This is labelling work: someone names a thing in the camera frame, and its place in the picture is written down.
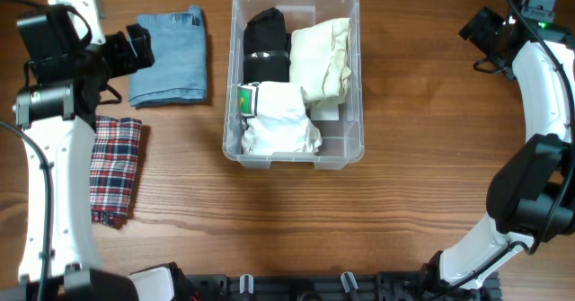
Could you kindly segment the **blue denim jeans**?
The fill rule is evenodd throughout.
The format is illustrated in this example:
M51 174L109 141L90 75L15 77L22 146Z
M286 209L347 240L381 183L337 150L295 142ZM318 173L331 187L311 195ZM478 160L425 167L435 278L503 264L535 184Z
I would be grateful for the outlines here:
M129 77L129 105L144 108L204 102L208 97L207 34L202 10L150 13L137 23L151 35L155 62Z

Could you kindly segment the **red plaid shirt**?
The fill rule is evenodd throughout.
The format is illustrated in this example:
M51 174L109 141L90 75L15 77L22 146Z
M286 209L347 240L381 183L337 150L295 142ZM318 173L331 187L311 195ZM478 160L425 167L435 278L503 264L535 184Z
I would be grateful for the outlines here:
M128 218L141 133L141 120L96 118L90 165L90 204L94 223L114 227Z

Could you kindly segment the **black garment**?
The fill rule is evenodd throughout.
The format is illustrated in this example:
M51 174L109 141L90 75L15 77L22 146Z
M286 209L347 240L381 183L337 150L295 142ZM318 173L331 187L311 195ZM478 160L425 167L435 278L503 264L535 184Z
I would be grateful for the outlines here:
M243 33L243 81L289 81L288 33L284 14L276 7L247 22Z

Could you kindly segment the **white shirt with green print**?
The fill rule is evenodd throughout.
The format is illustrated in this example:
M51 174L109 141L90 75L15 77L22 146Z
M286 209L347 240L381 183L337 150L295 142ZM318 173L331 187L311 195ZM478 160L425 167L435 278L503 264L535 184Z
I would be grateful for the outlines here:
M237 100L246 155L313 155L319 151L322 135L307 116L300 85L272 81L239 84Z

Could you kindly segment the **cream white garment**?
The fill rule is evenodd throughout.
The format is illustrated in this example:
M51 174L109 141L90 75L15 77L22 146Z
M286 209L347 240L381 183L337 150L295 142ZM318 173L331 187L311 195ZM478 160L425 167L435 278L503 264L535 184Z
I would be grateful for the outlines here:
M351 77L349 30L349 18L335 18L291 33L289 81L302 87L308 109L345 102Z

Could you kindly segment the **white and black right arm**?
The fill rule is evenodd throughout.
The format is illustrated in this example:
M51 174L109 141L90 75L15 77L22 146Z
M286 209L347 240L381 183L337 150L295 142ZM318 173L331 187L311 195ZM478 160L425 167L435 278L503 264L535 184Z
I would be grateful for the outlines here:
M488 279L507 261L574 232L574 39L549 21L489 8L459 34L519 84L526 142L491 180L486 212L411 283L422 300L488 300Z

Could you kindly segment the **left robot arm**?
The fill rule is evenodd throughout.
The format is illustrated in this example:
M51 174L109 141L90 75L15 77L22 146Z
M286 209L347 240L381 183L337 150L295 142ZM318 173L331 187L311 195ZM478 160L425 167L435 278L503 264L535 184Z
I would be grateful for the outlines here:
M166 265L120 276L103 270L95 248L90 163L95 111L112 78L154 63L151 36L132 24L98 38L70 4L33 4L17 22L29 53L26 84L9 130L24 143L28 163L28 229L16 288L4 300L173 300Z

